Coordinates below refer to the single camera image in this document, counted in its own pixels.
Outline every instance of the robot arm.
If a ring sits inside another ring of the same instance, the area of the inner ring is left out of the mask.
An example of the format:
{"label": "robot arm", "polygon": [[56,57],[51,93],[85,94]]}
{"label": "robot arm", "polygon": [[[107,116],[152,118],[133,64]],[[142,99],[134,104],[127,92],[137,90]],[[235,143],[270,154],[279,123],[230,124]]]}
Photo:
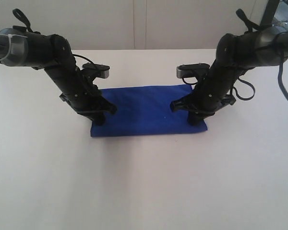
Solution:
{"label": "robot arm", "polygon": [[[64,102],[76,113],[91,119],[96,125],[102,125],[105,122],[104,112],[114,114],[116,107],[101,96],[93,80],[107,78],[110,67],[73,55],[68,41],[59,35],[45,36],[33,32],[29,20],[19,9],[13,10],[13,14],[26,27],[13,26],[0,31],[0,63],[43,69],[62,91],[60,98]],[[80,70],[74,56],[90,63]]]}
{"label": "robot arm", "polygon": [[224,35],[217,46],[216,59],[212,66],[196,64],[177,67],[178,78],[196,77],[198,80],[191,94],[170,105],[173,112],[179,109],[189,111],[190,125],[196,125],[213,116],[216,111],[229,104],[233,105],[236,99],[232,91],[236,90],[233,85],[237,80],[250,85],[254,90],[250,83],[239,77],[255,67],[280,65],[278,82],[288,99],[281,81],[282,65],[288,58],[288,32],[281,27],[260,27],[249,21],[240,9],[236,13],[249,31],[241,36]]}

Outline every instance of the white tabletop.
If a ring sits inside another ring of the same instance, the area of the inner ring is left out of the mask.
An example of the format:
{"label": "white tabletop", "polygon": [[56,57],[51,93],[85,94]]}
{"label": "white tabletop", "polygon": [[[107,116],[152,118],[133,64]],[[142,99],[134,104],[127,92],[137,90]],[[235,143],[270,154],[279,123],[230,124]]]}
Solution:
{"label": "white tabletop", "polygon": [[[176,66],[215,56],[75,53],[111,66],[100,88],[181,84]],[[288,102],[277,72],[249,71],[255,98],[207,119],[207,132],[91,138],[90,121],[42,70],[0,65],[0,230],[288,230]]]}

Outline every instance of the blue towel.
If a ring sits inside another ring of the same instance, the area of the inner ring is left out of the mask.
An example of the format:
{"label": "blue towel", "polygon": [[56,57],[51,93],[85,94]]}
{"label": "blue towel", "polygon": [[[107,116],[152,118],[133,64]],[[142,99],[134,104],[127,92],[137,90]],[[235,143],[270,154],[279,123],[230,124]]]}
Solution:
{"label": "blue towel", "polygon": [[102,95],[118,108],[105,113],[103,126],[91,128],[92,137],[198,133],[207,130],[205,122],[190,126],[188,112],[172,112],[169,104],[192,91],[190,85],[144,86],[104,89]]}

